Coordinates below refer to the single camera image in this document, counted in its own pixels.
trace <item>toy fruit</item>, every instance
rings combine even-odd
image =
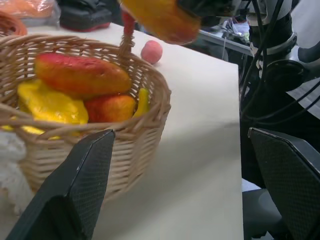
[[[17,93],[21,110],[31,113],[36,120],[65,124],[88,122],[88,113],[82,100],[74,100],[52,90],[38,79],[19,84]]]
[[[136,101],[128,95],[98,96],[84,102],[91,123],[114,123],[132,118]]]
[[[139,91],[138,108],[133,115],[134,118],[141,117],[149,112],[149,91],[146,88],[141,88]]]
[[[123,69],[95,57],[44,53],[35,58],[34,67],[45,84],[75,98],[125,93],[131,88]]]
[[[148,32],[170,44],[187,44],[196,39],[201,19],[177,5],[177,0],[120,0]]]
[[[156,64],[162,57],[163,48],[156,41],[148,41],[141,51],[141,57],[143,60],[150,64]]]

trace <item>basket handle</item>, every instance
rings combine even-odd
[[[122,10],[122,20],[124,24],[122,41],[119,46],[118,57],[124,57],[131,53],[131,49],[135,46],[133,42],[136,20],[125,10]]]

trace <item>yellow pepper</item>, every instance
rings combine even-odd
[[[133,117],[138,118],[147,112],[149,112],[149,91],[146,88],[141,88],[139,91],[138,108]]]
[[[52,90],[39,79],[19,84],[17,94],[20,110],[32,114],[35,120],[64,124],[88,123],[88,112],[82,100],[74,100],[64,93]],[[31,126],[23,128],[32,134],[43,133],[41,129]]]

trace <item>white table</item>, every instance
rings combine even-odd
[[[40,27],[118,45],[122,27],[92,33]],[[135,54],[151,36],[135,34]],[[163,46],[156,68],[172,90],[156,159],[128,193],[100,213],[94,240],[243,239],[238,67],[184,47]],[[0,239],[16,217],[0,198]]]

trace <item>wicker basket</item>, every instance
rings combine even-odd
[[[0,11],[0,37],[9,35],[23,36],[26,34],[27,28],[20,19]]]
[[[120,47],[117,47],[76,36],[38,34],[0,38],[0,126],[12,126],[24,140],[27,156],[19,165],[33,191],[39,189],[80,140],[71,134],[73,132],[82,135],[104,129],[116,132],[105,201],[126,192],[145,172],[165,127],[171,107],[171,91],[157,70],[131,53],[132,39],[132,36],[124,35]],[[19,83],[36,77],[34,59],[38,53],[44,52],[96,57],[121,66],[132,79],[129,94],[138,100],[140,88],[149,90],[150,111],[142,117],[120,123],[70,125],[33,120],[31,115],[17,109],[16,89]],[[30,134],[22,126],[33,126],[45,132]]]

